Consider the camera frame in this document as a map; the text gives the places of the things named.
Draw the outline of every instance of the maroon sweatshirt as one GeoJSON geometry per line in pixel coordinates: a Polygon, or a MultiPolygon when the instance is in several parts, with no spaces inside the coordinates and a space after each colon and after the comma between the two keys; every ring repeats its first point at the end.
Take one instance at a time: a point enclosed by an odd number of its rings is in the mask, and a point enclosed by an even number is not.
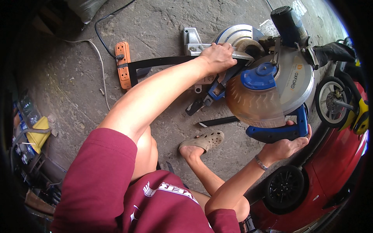
{"type": "Polygon", "coordinates": [[[240,232],[234,210],[205,216],[169,171],[149,173],[129,186],[136,152],[124,134],[93,130],[66,174],[52,232],[240,232]]]}

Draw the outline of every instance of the leg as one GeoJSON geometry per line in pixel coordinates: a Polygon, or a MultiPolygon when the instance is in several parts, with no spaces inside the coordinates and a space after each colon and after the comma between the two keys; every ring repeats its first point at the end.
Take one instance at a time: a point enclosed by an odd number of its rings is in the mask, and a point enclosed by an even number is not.
{"type": "Polygon", "coordinates": [[[150,126],[141,135],[137,141],[137,154],[135,161],[135,170],[131,182],[156,170],[158,161],[158,150],[155,139],[150,134],[150,126]]]}
{"type": "MultiPolygon", "coordinates": [[[[222,184],[224,184],[224,180],[215,175],[202,162],[200,156],[203,152],[204,149],[197,146],[185,146],[180,148],[181,155],[185,158],[192,171],[201,181],[206,191],[212,196],[217,191],[217,189],[222,186],[222,184]]],[[[197,191],[192,191],[192,194],[204,211],[205,204],[210,199],[210,197],[197,191]]],[[[240,201],[234,207],[234,210],[236,211],[237,220],[239,222],[242,222],[247,218],[250,212],[250,204],[244,196],[242,196],[240,201]]]]}

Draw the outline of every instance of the hand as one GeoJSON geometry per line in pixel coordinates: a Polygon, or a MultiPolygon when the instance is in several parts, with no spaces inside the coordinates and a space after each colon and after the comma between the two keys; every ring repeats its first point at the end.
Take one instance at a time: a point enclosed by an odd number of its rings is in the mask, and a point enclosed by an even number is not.
{"type": "Polygon", "coordinates": [[[204,59],[207,62],[207,72],[209,75],[217,74],[231,68],[237,64],[237,60],[232,58],[234,49],[229,43],[212,43],[211,47],[204,49],[196,59],[204,59]]]}
{"type": "MultiPolygon", "coordinates": [[[[287,125],[295,124],[293,121],[288,120],[287,125]]],[[[279,140],[272,144],[265,144],[263,149],[258,154],[260,161],[266,166],[271,166],[274,162],[289,158],[295,152],[305,147],[310,141],[312,135],[312,129],[308,124],[308,135],[307,137],[299,137],[292,141],[287,139],[279,140]]]]}

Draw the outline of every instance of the car wheel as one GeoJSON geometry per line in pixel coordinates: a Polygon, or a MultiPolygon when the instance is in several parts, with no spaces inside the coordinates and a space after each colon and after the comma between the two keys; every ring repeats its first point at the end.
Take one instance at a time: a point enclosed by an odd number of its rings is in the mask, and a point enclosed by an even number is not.
{"type": "Polygon", "coordinates": [[[304,177],[297,167],[286,165],[274,171],[266,181],[263,201],[276,208],[286,209],[296,203],[304,190],[304,177]]]}
{"type": "Polygon", "coordinates": [[[315,93],[316,111],[321,121],[330,128],[339,128],[347,120],[348,110],[333,103],[334,100],[347,102],[347,95],[344,91],[345,85],[336,77],[326,77],[318,84],[315,93]]]}

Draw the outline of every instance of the yellow container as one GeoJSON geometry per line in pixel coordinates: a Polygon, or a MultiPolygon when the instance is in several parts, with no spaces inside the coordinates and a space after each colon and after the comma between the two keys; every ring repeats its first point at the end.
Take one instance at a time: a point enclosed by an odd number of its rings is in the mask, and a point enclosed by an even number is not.
{"type": "MultiPolygon", "coordinates": [[[[43,116],[32,127],[34,129],[49,129],[48,118],[43,116]]],[[[29,132],[26,133],[28,141],[31,143],[32,148],[38,154],[41,153],[41,147],[44,145],[49,135],[50,135],[50,132],[48,133],[29,133],[29,132]]]]}

